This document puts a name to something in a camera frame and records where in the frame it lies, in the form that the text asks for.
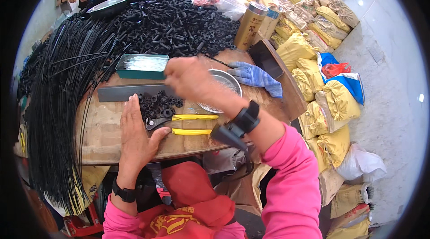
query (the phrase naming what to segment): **right hand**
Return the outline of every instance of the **right hand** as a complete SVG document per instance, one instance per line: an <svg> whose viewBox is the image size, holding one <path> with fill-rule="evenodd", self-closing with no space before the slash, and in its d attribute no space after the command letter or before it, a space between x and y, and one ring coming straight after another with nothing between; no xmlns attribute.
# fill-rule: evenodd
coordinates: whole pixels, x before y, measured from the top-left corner
<svg viewBox="0 0 430 239"><path fill-rule="evenodd" d="M197 56L170 59L164 74L167 77L164 83L171 85L177 95L190 101L212 105L214 95L226 90L212 78Z"/></svg>

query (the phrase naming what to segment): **black wristwatch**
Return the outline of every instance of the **black wristwatch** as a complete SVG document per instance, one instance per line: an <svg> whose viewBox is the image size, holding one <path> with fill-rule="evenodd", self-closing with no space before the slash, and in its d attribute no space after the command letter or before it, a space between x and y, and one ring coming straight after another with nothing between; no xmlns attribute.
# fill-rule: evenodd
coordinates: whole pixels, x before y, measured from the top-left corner
<svg viewBox="0 0 430 239"><path fill-rule="evenodd" d="M112 190L115 196L121 197L124 202L134 202L136 200L136 190L135 189L120 189L116 183L116 178L112 182Z"/></svg>

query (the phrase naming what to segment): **gold cylindrical container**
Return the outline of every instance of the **gold cylindrical container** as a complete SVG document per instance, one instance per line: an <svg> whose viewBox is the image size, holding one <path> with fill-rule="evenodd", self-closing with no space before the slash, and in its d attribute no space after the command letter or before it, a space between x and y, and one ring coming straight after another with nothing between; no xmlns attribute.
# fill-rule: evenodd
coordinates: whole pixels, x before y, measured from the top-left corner
<svg viewBox="0 0 430 239"><path fill-rule="evenodd" d="M249 6L234 38L234 45L236 45L237 50L245 52L252 45L252 40L257 35L268 10L264 5L249 2Z"/></svg>

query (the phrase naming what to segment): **work glove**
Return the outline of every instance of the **work glove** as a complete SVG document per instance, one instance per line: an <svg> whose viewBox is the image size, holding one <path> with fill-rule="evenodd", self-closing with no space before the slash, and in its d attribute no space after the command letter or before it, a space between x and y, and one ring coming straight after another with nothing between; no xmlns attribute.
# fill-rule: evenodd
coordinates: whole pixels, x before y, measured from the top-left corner
<svg viewBox="0 0 430 239"><path fill-rule="evenodd" d="M233 69L227 70L227 73L234 76L239 83L265 88L271 97L282 98L281 83L258 66L245 62L233 62L228 65Z"/></svg>

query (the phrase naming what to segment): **pliers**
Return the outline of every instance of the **pliers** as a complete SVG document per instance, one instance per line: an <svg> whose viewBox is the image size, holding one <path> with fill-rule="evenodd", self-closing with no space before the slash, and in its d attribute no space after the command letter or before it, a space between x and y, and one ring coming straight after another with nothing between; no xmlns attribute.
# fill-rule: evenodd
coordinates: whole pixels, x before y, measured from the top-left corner
<svg viewBox="0 0 430 239"><path fill-rule="evenodd" d="M155 118L151 120L146 120L145 127L148 131L153 129L160 128L160 125L172 120L186 120L186 119L217 119L218 115L197 115L197 114L182 114L182 115L174 115L168 118ZM175 129L172 128L172 134L181 134L181 135L197 135L197 134L210 134L212 130L185 130L185 129Z"/></svg>

